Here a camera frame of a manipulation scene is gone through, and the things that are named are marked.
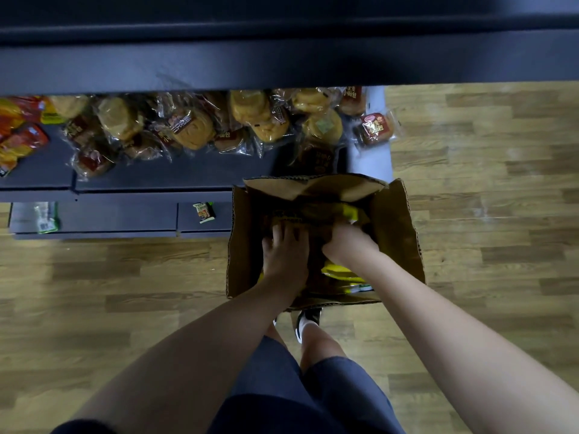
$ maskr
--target bottom shelf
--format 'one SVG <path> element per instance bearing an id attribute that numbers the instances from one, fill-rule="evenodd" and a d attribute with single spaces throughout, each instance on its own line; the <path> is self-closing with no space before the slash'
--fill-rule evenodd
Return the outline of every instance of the bottom shelf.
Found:
<path id="1" fill-rule="evenodd" d="M 60 230 L 39 234 L 35 203 L 13 203 L 9 231 L 15 239 L 105 239 L 131 237 L 227 237 L 232 203 L 214 203 L 215 220 L 199 224 L 192 204 L 58 203 Z"/>

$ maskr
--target cardboard box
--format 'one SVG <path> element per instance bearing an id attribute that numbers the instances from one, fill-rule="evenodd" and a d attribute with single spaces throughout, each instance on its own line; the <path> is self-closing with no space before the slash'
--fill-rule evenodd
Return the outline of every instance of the cardboard box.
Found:
<path id="1" fill-rule="evenodd" d="M 233 188 L 233 229 L 229 239 L 228 298 L 257 283 L 263 266 L 259 220 L 278 198 L 285 201 L 323 198 L 364 208 L 371 221 L 373 239 L 380 251 L 424 282 L 424 267 L 416 230 L 412 226 L 406 189 L 397 179 L 390 184 L 359 174 L 318 177 L 255 178 L 244 180 L 245 189 Z M 380 302 L 374 291 L 354 294 L 303 294 L 290 310 L 333 304 Z"/>

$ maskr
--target white sock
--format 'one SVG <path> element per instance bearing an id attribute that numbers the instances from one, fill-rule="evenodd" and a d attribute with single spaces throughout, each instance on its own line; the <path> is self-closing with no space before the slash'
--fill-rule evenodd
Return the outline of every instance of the white sock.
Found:
<path id="1" fill-rule="evenodd" d="M 301 336 L 303 335 L 303 329 L 308 325 L 308 324 L 313 324 L 315 326 L 318 325 L 318 323 L 316 323 L 315 321 L 312 320 L 308 320 L 307 318 L 302 318 L 299 321 L 299 326 L 298 326 L 298 332 L 299 332 L 299 336 L 300 338 L 298 338 L 298 343 L 302 343 L 302 338 Z"/>

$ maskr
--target forearm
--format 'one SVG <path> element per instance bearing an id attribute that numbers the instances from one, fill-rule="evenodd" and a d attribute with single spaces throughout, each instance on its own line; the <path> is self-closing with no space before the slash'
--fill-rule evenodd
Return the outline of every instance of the forearm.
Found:
<path id="1" fill-rule="evenodd" d="M 473 432 L 575 432 L 579 395 L 516 346 L 378 251 L 351 269 L 378 292 Z"/>
<path id="2" fill-rule="evenodd" d="M 75 417 L 101 420 L 122 434 L 205 432 L 290 296 L 265 278 L 151 348 Z"/>

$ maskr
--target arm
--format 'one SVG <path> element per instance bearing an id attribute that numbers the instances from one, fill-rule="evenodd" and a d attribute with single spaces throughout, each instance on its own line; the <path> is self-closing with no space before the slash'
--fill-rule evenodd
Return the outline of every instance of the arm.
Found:
<path id="1" fill-rule="evenodd" d="M 304 286 L 308 234 L 264 240 L 264 278 L 169 335 L 95 394 L 74 418 L 122 434 L 204 433 L 267 327 Z"/>
<path id="2" fill-rule="evenodd" d="M 334 227 L 331 261 L 363 277 L 474 433 L 576 433 L 579 394 L 404 271 L 358 228 Z"/>

